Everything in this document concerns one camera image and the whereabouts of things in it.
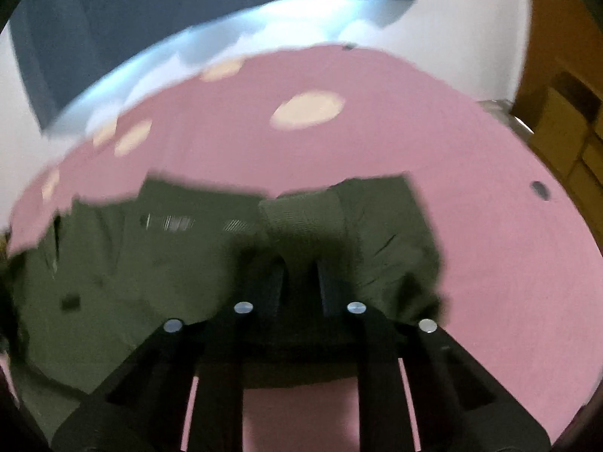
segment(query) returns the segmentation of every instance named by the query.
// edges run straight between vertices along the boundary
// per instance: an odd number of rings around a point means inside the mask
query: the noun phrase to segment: wooden cabinet
[[[563,68],[603,92],[603,29],[582,0],[532,0],[530,40],[511,113],[533,131],[542,116],[546,90]]]
[[[548,86],[530,146],[576,203],[603,251],[603,100],[568,71]]]

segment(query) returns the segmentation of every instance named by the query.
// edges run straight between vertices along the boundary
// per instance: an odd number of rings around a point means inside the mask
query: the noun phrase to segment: white wall
[[[417,0],[383,30],[355,22],[340,38],[404,57],[476,100],[513,101],[530,14],[531,0]]]
[[[8,26],[0,34],[0,228],[41,168],[65,154],[74,137],[42,137],[17,68]]]

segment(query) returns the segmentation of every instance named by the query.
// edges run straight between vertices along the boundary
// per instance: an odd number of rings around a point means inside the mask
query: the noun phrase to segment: cardboard box
[[[596,134],[603,140],[603,107],[599,110],[597,120],[593,124]]]
[[[595,237],[603,235],[603,186],[595,174],[579,161],[568,178],[568,187],[578,201],[578,208]]]
[[[545,105],[530,145],[558,174],[568,177],[580,158],[589,133],[586,117],[560,92],[549,87]]]
[[[603,185],[603,143],[596,136],[590,138],[584,148],[582,160],[593,172],[600,184]]]

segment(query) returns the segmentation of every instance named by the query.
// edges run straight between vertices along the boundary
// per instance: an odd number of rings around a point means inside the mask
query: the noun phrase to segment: olive green cloth
[[[270,200],[148,179],[135,200],[74,202],[15,258],[24,259],[11,282],[28,340],[26,362],[13,367],[23,402],[52,436],[77,391],[93,391],[165,319],[211,318],[241,277],[275,257],[297,289],[321,258],[391,319],[437,316],[438,252],[402,177]]]

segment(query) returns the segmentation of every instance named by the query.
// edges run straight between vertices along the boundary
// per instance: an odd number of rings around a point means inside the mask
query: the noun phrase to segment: silver bolt
[[[182,321],[179,319],[168,319],[164,323],[164,331],[166,333],[178,333],[182,329]]]
[[[234,312],[237,314],[246,315],[251,313],[251,311],[253,311],[253,304],[251,302],[241,301],[234,305]]]
[[[367,307],[361,302],[354,301],[347,305],[347,310],[353,315],[361,315],[367,310]]]
[[[438,329],[438,323],[433,319],[422,319],[418,322],[418,327],[421,328],[425,333],[433,333]]]

